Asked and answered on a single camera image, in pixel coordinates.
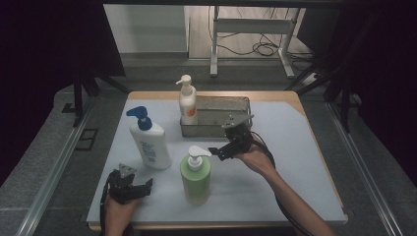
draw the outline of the white pump top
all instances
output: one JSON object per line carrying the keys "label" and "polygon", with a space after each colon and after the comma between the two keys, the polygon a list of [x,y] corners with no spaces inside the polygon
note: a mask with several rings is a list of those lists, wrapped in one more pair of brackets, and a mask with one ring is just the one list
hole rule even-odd
{"label": "white pump top", "polygon": [[191,146],[188,149],[188,154],[190,155],[190,157],[188,157],[188,166],[194,171],[198,171],[202,168],[202,155],[211,156],[211,152],[198,146]]}
{"label": "white pump top", "polygon": [[183,95],[191,95],[193,93],[193,88],[190,86],[191,84],[191,76],[184,75],[181,77],[181,80],[175,83],[176,85],[182,84],[181,92]]}

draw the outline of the blue pump cap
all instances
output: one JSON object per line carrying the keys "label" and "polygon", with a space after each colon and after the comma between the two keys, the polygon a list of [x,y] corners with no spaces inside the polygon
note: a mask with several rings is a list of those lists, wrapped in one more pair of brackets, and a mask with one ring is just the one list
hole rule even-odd
{"label": "blue pump cap", "polygon": [[148,117],[147,108],[144,106],[138,106],[126,112],[127,116],[136,116],[138,118],[139,129],[146,131],[152,127],[152,121]]}

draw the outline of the soap dispenser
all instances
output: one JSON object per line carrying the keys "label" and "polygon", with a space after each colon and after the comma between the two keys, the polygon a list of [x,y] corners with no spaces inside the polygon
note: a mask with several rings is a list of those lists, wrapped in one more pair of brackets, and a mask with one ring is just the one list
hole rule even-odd
{"label": "soap dispenser", "polygon": [[197,125],[196,88],[191,85],[191,77],[184,75],[176,85],[182,84],[179,105],[181,110],[181,125]]}
{"label": "soap dispenser", "polygon": [[144,106],[133,108],[126,112],[127,116],[135,116],[138,123],[130,126],[130,132],[141,153],[144,165],[154,169],[166,169],[172,164],[172,159],[166,145],[165,131],[148,117]]}
{"label": "soap dispenser", "polygon": [[180,164],[185,197],[191,204],[201,205],[209,198],[211,153],[198,146],[191,146],[188,153]]}

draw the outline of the dark wall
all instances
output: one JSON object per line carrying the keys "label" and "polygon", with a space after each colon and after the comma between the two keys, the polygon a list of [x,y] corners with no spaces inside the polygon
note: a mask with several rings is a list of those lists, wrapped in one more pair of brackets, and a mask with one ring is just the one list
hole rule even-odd
{"label": "dark wall", "polygon": [[80,67],[124,75],[102,5],[86,2],[0,3],[0,184]]}
{"label": "dark wall", "polygon": [[355,58],[359,113],[417,185],[417,14],[411,1],[387,1]]}

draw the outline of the green soap bottle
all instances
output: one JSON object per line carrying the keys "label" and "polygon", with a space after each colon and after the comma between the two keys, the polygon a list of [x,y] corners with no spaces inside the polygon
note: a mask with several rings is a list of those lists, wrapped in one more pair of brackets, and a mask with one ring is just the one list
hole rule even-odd
{"label": "green soap bottle", "polygon": [[185,197],[191,204],[201,205],[209,198],[211,153],[197,146],[191,146],[188,153],[180,164]]}

